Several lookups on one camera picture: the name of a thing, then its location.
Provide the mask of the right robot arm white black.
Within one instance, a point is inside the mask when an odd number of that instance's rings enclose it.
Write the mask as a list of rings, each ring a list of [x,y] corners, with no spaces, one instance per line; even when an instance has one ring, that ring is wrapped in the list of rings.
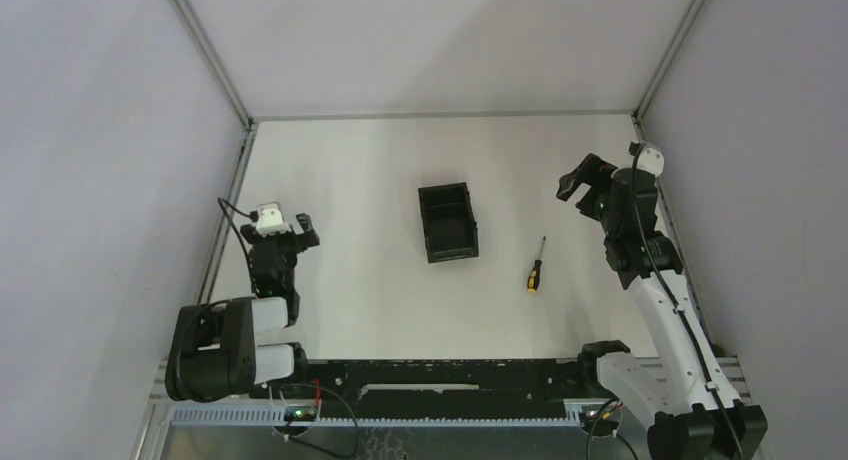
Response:
[[[627,407],[646,430],[653,459],[752,459],[768,421],[748,405],[714,354],[688,292],[683,263],[657,228],[657,179],[663,157],[650,150],[629,167],[588,154],[559,180],[569,200],[581,185],[579,212],[604,233],[610,268],[648,327],[664,382],[647,373],[621,341],[584,345],[584,376]]]

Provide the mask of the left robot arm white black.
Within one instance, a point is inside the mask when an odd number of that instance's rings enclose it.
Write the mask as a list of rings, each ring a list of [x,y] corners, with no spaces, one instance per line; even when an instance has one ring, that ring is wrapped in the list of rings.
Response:
[[[295,344],[261,346],[257,338],[294,326],[300,315],[298,257],[320,238],[308,214],[296,220],[299,232],[272,209],[239,227],[250,295],[180,309],[165,370],[170,399],[211,403],[294,373]]]

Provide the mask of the yellow black screwdriver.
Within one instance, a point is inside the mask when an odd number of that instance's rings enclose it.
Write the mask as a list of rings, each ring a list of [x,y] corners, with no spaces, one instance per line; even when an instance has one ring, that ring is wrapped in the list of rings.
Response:
[[[541,284],[541,271],[543,265],[543,253],[546,245],[546,237],[543,236],[535,256],[533,265],[527,277],[526,288],[529,293],[536,293]]]

